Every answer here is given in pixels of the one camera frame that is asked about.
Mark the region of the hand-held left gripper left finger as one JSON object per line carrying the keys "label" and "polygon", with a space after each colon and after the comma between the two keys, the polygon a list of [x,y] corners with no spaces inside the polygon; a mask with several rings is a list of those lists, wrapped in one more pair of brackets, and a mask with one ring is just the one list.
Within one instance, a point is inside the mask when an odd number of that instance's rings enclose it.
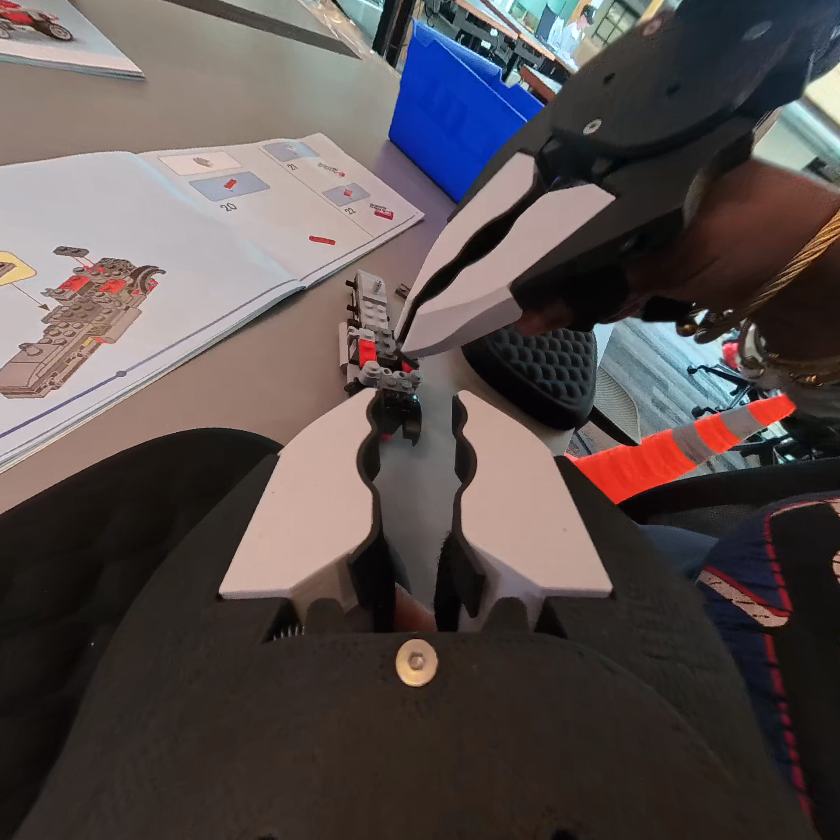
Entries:
{"label": "hand-held left gripper left finger", "polygon": [[392,558],[374,481],[384,393],[363,389],[304,428],[279,453],[220,584],[223,599],[280,598],[303,619],[320,599],[392,629]]}

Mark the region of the black office chair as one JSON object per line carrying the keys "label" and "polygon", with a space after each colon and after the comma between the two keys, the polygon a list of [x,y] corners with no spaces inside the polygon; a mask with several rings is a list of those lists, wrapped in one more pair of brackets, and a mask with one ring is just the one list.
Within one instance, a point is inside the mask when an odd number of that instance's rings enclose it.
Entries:
{"label": "black office chair", "polygon": [[715,364],[689,364],[686,367],[688,377],[698,374],[711,378],[721,389],[728,390],[728,398],[720,405],[696,405],[691,409],[695,419],[755,403],[765,394],[739,368],[739,344],[734,338],[727,338],[720,346],[720,357]]}

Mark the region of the wooden background table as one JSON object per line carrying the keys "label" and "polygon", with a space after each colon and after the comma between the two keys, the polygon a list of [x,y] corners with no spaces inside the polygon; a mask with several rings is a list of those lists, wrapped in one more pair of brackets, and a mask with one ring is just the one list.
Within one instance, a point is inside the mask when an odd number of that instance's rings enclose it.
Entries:
{"label": "wooden background table", "polygon": [[501,69],[501,78],[547,101],[574,73],[563,59],[508,7],[514,2],[419,2],[416,16],[432,29]]}

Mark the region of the open instruction booklet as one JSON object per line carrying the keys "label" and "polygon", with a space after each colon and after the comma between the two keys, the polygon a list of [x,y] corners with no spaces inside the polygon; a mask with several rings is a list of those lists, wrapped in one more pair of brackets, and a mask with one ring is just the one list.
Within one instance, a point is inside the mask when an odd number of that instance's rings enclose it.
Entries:
{"label": "open instruction booklet", "polygon": [[2,166],[1,468],[424,212],[325,135]]}

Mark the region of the blue plastic bin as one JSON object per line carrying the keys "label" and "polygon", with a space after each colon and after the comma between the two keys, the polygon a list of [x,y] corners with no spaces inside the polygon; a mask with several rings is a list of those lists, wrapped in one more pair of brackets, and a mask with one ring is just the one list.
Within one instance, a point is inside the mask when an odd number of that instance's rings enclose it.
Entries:
{"label": "blue plastic bin", "polygon": [[458,203],[543,103],[501,68],[421,20],[413,23],[389,140]]}

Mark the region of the person's left hand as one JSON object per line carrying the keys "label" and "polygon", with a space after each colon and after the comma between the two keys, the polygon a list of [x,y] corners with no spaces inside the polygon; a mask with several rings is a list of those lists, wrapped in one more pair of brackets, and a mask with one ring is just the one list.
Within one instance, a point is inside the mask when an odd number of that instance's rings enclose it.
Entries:
{"label": "person's left hand", "polygon": [[432,634],[437,631],[434,613],[400,585],[395,586],[393,630],[411,634]]}

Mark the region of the person's right forearm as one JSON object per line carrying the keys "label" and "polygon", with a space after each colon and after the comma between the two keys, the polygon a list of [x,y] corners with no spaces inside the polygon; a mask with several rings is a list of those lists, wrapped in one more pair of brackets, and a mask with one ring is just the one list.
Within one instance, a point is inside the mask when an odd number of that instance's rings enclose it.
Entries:
{"label": "person's right forearm", "polygon": [[766,349],[784,361],[812,362],[839,354],[839,243],[753,316]]}

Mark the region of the grey red toy brick vehicle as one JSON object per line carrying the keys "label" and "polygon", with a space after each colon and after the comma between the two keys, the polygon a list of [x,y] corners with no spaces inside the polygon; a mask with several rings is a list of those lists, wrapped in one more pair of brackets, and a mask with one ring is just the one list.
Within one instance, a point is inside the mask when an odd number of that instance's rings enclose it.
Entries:
{"label": "grey red toy brick vehicle", "polygon": [[350,289],[347,316],[339,323],[339,369],[345,375],[344,392],[383,393],[383,437],[397,431],[416,445],[422,434],[423,415],[417,391],[423,375],[419,364],[402,352],[392,329],[385,283],[359,270],[346,282]]}

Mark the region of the orange traffic cone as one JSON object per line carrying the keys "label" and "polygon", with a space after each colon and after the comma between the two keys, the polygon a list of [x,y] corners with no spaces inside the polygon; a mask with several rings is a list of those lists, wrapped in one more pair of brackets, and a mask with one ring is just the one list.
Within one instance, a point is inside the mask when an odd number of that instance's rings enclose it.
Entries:
{"label": "orange traffic cone", "polygon": [[794,411],[787,395],[775,395],[649,435],[637,446],[566,458],[618,504],[688,475]]}

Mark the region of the grey mesh office chair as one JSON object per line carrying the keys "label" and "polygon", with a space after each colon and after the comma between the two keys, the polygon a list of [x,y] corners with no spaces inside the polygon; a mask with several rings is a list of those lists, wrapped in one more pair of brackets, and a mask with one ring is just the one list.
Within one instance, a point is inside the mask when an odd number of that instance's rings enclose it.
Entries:
{"label": "grey mesh office chair", "polygon": [[595,393],[589,419],[618,444],[639,446],[643,436],[637,405],[629,392],[603,366],[612,333],[612,324],[597,325],[593,331],[596,343]]}

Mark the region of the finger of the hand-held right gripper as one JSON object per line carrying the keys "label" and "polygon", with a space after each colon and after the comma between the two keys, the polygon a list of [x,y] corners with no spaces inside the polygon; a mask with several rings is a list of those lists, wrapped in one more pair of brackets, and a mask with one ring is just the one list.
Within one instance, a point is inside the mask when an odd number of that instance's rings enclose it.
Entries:
{"label": "finger of the hand-held right gripper", "polygon": [[489,255],[415,309],[400,338],[402,351],[414,358],[440,354],[518,320],[522,308],[512,296],[513,282],[613,201],[592,184],[539,198]]}
{"label": "finger of the hand-held right gripper", "polygon": [[395,328],[397,342],[406,336],[415,309],[444,290],[511,231],[529,198],[538,194],[535,160],[515,153],[501,170],[447,223],[430,248]]}

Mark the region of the closed instruction booklet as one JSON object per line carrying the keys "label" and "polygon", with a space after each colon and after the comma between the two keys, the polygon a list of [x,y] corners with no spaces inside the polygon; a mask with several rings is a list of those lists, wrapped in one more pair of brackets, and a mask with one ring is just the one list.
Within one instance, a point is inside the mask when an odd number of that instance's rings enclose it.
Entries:
{"label": "closed instruction booklet", "polygon": [[1,61],[145,81],[142,69],[67,1],[2,1]]}

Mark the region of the person's dark pants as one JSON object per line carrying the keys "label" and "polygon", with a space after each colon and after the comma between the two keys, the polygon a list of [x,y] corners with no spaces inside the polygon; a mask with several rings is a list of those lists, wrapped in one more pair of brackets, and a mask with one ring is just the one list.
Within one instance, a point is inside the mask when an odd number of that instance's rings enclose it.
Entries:
{"label": "person's dark pants", "polygon": [[719,540],[709,535],[661,524],[640,524],[639,530],[679,577],[696,581]]}

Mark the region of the person's navy printed shirt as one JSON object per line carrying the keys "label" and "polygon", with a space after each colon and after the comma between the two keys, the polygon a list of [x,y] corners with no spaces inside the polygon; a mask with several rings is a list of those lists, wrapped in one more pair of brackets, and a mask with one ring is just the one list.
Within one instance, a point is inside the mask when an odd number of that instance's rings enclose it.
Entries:
{"label": "person's navy printed shirt", "polygon": [[742,520],[697,583],[782,779],[839,838],[839,499],[809,494]]}

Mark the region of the person's right hand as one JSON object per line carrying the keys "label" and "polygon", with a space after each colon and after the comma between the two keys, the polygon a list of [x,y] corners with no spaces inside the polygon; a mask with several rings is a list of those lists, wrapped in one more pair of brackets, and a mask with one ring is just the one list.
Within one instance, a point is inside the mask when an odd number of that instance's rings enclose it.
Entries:
{"label": "person's right hand", "polygon": [[707,310],[735,309],[811,240],[838,202],[838,190],[823,181],[749,160],[714,183],[673,243],[629,263],[621,308],[612,304],[597,316],[560,297],[525,310],[518,326],[525,333],[587,328],[634,317],[656,297]]}

